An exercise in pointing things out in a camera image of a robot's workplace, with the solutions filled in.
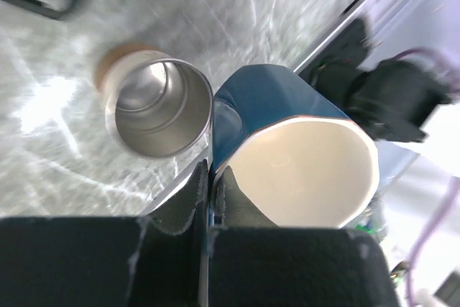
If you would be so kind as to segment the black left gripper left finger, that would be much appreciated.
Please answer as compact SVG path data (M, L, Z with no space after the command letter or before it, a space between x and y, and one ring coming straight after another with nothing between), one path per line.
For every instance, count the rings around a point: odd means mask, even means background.
M206 162L145 216L1 220L3 306L197 306Z

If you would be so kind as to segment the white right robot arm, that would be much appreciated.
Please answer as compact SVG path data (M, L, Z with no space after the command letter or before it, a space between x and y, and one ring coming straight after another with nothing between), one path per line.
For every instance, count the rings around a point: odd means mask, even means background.
M299 72L299 76L344 111L372 139L422 142L422 126L454 89L441 80L452 68L433 49L414 47L361 68L371 48L363 19L350 22Z

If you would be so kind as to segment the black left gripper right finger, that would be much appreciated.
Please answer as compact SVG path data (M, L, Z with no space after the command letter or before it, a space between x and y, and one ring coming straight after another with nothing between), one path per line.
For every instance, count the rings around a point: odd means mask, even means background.
M398 306L384 253L355 229L282 228L226 169L212 195L210 306Z

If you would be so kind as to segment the dark blue handled mug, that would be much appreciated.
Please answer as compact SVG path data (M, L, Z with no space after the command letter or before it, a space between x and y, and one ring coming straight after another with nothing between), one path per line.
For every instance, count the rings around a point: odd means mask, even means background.
M214 96L211 173L233 171L242 193L276 226L341 228L377 191L374 141L280 65L246 65Z

